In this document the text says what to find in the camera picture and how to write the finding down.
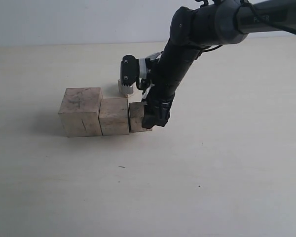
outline black robotic arm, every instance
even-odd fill
[[[121,83],[136,83],[143,91],[143,128],[164,127],[170,118],[175,91],[192,63],[203,53],[241,43],[250,33],[286,31],[296,35],[296,0],[196,0],[196,10],[181,7],[174,14],[170,37],[162,52],[121,62]]]

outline white table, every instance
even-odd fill
[[[64,136],[67,87],[164,44],[0,48],[0,237],[296,237],[296,38],[204,54],[165,128]]]

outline large wooden cube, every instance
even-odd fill
[[[101,101],[99,121],[104,136],[128,135],[128,100],[111,98]]]
[[[142,102],[129,103],[130,131],[147,132],[152,129],[142,128],[144,118],[144,105]]]
[[[66,89],[58,114],[67,137],[102,136],[99,122],[102,98],[99,87]]]

